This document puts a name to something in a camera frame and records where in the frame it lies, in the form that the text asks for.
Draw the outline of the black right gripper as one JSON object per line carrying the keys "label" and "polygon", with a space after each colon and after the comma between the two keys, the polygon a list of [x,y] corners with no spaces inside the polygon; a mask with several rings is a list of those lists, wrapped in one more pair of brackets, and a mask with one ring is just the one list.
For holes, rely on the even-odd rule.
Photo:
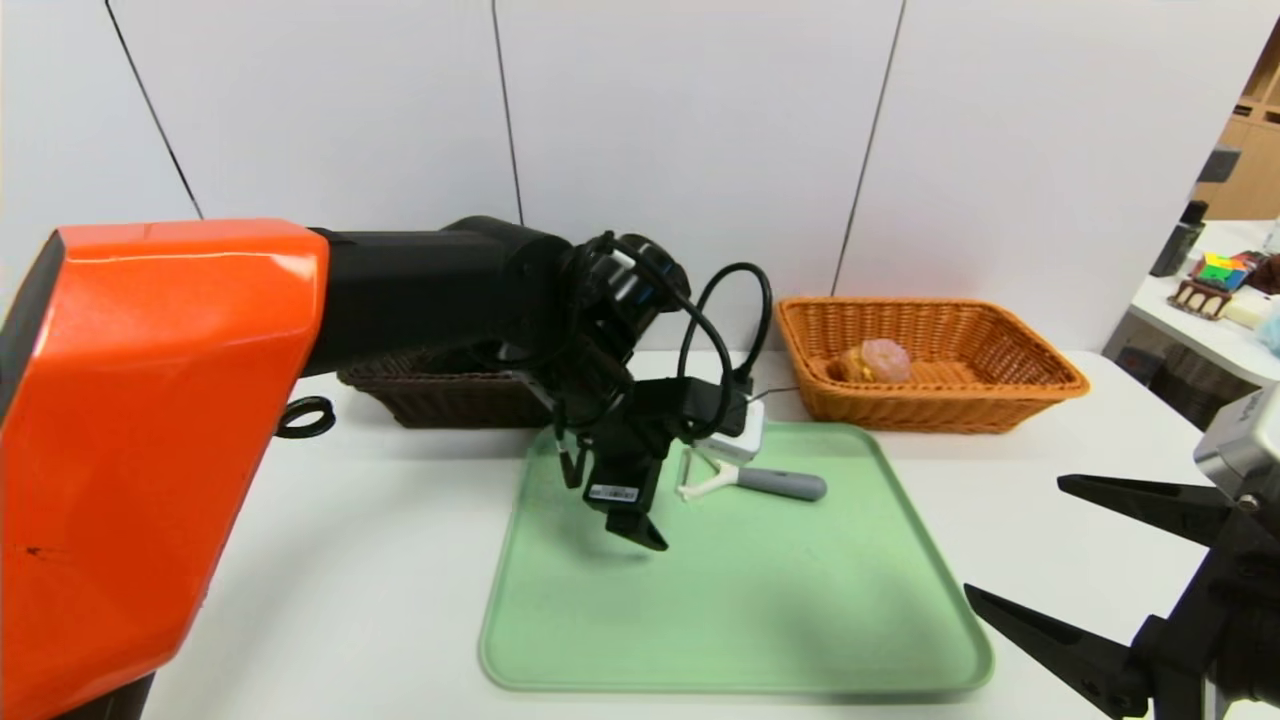
{"label": "black right gripper", "polygon": [[1222,719],[1252,701],[1277,706],[1277,505],[1235,507],[1212,486],[1089,474],[1066,495],[1207,547],[1166,618],[1132,648],[972,584],[973,612],[1106,717]]}

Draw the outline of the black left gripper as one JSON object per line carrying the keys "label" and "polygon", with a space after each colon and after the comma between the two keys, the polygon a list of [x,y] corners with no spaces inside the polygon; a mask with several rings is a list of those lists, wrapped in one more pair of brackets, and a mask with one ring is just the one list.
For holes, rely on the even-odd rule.
{"label": "black left gripper", "polygon": [[650,518],[673,436],[666,420],[617,411],[590,432],[584,500],[605,512],[605,530],[654,552],[669,548]]}

